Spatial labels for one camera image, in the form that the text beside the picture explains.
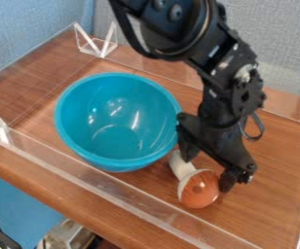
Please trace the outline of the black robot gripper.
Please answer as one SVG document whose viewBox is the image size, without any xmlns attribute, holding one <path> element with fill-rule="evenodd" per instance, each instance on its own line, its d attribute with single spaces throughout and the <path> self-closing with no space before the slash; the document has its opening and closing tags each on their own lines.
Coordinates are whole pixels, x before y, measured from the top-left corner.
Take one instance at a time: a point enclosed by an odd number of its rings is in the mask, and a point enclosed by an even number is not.
<svg viewBox="0 0 300 249">
<path fill-rule="evenodd" d="M 247 184 L 256 171 L 256 163 L 242 142 L 246 119 L 236 123 L 216 125 L 199 116 L 176 114 L 178 147 L 184 162 L 203 152 L 223 168 L 219 190 L 227 193 L 235 183 Z"/>
</svg>

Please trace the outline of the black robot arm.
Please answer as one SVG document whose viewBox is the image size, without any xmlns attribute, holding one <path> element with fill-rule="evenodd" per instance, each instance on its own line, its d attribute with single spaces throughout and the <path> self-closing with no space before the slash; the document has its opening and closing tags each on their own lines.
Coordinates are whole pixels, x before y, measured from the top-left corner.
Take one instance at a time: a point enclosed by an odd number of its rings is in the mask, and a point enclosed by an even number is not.
<svg viewBox="0 0 300 249">
<path fill-rule="evenodd" d="M 203 152 L 224 168 L 219 190 L 248 183 L 258 169 L 243 140 L 259 119 L 267 96 L 256 55 L 226 24 L 224 6 L 216 0 L 108 0 L 122 32 L 134 50 L 164 61 L 182 61 L 203 83 L 194 115 L 176 114 L 178 148 L 183 161 Z"/>
</svg>

